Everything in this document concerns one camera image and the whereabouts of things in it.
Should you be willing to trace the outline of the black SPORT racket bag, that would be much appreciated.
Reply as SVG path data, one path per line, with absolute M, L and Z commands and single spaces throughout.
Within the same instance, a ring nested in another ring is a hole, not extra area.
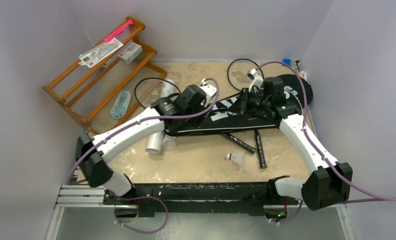
M 169 127 L 165 133 L 171 137 L 193 135 L 218 135 L 222 133 L 243 132 L 254 129 L 270 129 L 276 125 L 265 117 L 256 117 L 249 114 L 239 115 L 227 111 L 234 107 L 239 94 L 233 94 L 216 102 L 212 110 L 192 120 L 182 122 L 177 126 Z

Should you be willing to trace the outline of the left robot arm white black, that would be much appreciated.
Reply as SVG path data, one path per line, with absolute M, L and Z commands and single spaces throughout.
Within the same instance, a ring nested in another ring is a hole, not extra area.
M 137 85 L 135 95 L 144 107 L 142 113 L 105 133 L 79 136 L 75 151 L 74 168 L 80 169 L 86 183 L 91 188 L 109 189 L 124 205 L 133 202 L 134 185 L 129 177 L 113 170 L 109 163 L 144 138 L 202 117 L 210 111 L 218 91 L 206 81 L 180 91 L 173 83 L 163 80 L 158 87 Z

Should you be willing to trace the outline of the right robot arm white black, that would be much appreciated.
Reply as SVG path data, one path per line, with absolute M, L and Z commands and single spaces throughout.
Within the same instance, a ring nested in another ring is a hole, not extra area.
M 306 181 L 282 176 L 270 180 L 267 199 L 277 204 L 285 197 L 305 202 L 313 211 L 346 202 L 350 196 L 353 169 L 331 156 L 307 127 L 302 110 L 286 100 L 283 81 L 278 77 L 263 80 L 260 87 L 249 86 L 240 92 L 240 115 L 263 113 L 288 137 L 305 162 Z

